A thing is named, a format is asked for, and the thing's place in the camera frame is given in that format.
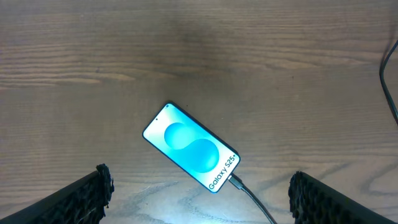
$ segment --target brown wood tabletop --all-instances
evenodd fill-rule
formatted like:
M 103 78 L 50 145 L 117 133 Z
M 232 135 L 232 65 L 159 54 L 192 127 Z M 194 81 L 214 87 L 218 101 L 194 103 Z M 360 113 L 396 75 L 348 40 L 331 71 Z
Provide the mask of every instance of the brown wood tabletop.
M 0 0 L 0 218 L 105 163 L 101 223 L 267 223 L 141 136 L 173 100 L 234 147 L 279 223 L 302 170 L 398 222 L 398 127 L 379 63 L 396 0 Z M 398 103 L 398 54 L 386 83 Z

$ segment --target black wire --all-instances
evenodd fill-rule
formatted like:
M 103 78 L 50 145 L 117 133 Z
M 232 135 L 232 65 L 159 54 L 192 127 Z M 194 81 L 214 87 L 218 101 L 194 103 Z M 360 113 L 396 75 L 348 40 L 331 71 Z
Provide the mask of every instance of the black wire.
M 398 40 L 397 42 L 394 44 L 394 46 L 392 46 L 390 52 L 387 54 L 386 59 L 384 59 L 384 61 L 382 61 L 381 65 L 380 65 L 380 70 L 379 70 L 379 75 L 380 75 L 380 82 L 381 82 L 381 86 L 383 88 L 384 94 L 386 96 L 388 105 L 390 106 L 391 109 L 391 113 L 398 125 L 398 111 L 396 108 L 396 105 L 394 104 L 394 100 L 392 100 L 392 97 L 390 95 L 390 92 L 388 91 L 386 82 L 384 81 L 384 69 L 386 68 L 387 62 L 390 59 L 390 56 L 392 55 L 392 53 L 395 51 L 395 49 L 398 46 Z
M 239 190 L 243 190 L 253 201 L 256 203 L 256 205 L 260 208 L 260 210 L 266 215 L 268 218 L 269 222 L 271 224 L 277 224 L 272 215 L 268 212 L 266 207 L 260 202 L 260 200 L 251 192 L 250 189 L 248 189 L 242 182 L 242 180 L 236 176 L 235 174 L 231 174 L 229 181 Z

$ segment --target samsung galaxy phone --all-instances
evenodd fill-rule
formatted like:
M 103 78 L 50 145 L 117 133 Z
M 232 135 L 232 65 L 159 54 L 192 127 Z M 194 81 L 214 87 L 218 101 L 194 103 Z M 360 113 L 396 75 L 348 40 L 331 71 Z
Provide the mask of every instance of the samsung galaxy phone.
M 210 192 L 240 162 L 238 153 L 175 103 L 167 103 L 142 136 Z

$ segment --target charging cable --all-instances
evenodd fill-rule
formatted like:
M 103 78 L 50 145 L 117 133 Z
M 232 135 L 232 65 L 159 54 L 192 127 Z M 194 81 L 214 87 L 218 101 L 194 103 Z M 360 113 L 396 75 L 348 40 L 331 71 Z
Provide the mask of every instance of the charging cable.
M 251 192 L 242 182 L 242 180 L 237 177 L 235 174 L 231 174 L 228 177 L 228 180 L 238 189 L 238 190 L 243 190 L 249 197 L 251 197 L 256 203 L 256 205 L 260 208 L 260 210 L 266 215 L 268 218 L 269 222 L 271 224 L 277 224 L 274 218 L 271 216 L 271 214 L 268 212 L 266 207 L 260 202 L 260 200 Z

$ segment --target wooden surface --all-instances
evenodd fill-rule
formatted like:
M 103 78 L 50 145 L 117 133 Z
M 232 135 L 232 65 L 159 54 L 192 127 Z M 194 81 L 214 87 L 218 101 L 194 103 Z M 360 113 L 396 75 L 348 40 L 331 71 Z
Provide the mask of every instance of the wooden surface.
M 238 150 L 279 223 L 302 170 L 398 222 L 398 127 L 379 83 L 396 0 L 0 0 L 0 218 L 109 165 L 101 223 L 267 223 L 141 132 L 174 100 Z M 398 56 L 386 83 L 398 103 Z

